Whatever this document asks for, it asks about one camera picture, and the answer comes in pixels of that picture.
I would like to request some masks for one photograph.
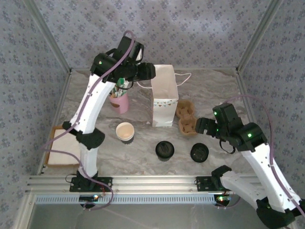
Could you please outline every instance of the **black lid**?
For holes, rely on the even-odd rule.
[[[169,159],[173,156],[174,147],[172,143],[168,141],[161,141],[156,146],[156,154],[157,156],[163,159]]]
[[[205,144],[197,143],[191,149],[191,158],[193,161],[201,163],[208,159],[209,149]]]

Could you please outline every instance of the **floral wallpaper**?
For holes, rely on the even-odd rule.
[[[125,30],[144,60],[236,67],[270,0],[36,0],[72,68],[116,48]]]
[[[305,2],[285,0],[242,76],[248,92],[272,114],[276,161],[305,198]],[[266,114],[253,102],[258,123],[269,133]],[[300,228],[305,220],[299,217]]]
[[[0,228],[9,229],[37,149],[50,132],[66,73],[30,13],[18,0],[0,1]]]

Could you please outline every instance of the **marble surface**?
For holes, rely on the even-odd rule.
[[[213,118],[212,108],[224,100],[239,94],[236,77],[213,70],[175,71],[191,72],[191,78],[178,87],[179,98],[189,99],[195,105],[195,116]],[[70,120],[76,112],[88,83],[89,73],[72,72],[70,86],[64,101],[59,124]],[[185,76],[176,76],[177,83]],[[172,127],[152,127],[151,90],[137,84],[128,91],[130,109],[125,114],[112,110],[109,100],[98,116],[96,127],[106,134],[98,152],[98,170],[103,175],[207,175],[222,165],[228,165],[236,172],[252,173],[252,169],[240,153],[230,155],[219,147],[219,141],[207,135],[183,136],[178,129],[177,117]],[[233,102],[244,124],[248,122],[242,101]],[[117,139],[115,128],[121,122],[129,122],[135,128],[134,141],[124,145]],[[173,157],[161,162],[155,147],[162,140],[170,141],[175,148]],[[196,163],[190,157],[195,143],[204,143],[209,148],[209,157],[203,163]],[[224,148],[231,147],[224,143]],[[68,174],[71,168],[47,168],[45,174]]]

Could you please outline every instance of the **pink pencil holder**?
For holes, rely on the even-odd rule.
[[[113,96],[114,94],[109,97],[113,110],[115,110],[119,114],[124,114],[126,111],[128,111],[129,102],[127,93],[118,98],[114,98]]]

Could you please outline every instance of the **cardboard egg carton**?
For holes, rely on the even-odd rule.
[[[196,135],[195,127],[197,118],[194,116],[195,106],[189,100],[179,100],[176,115],[179,120],[179,129],[183,135],[194,136]]]

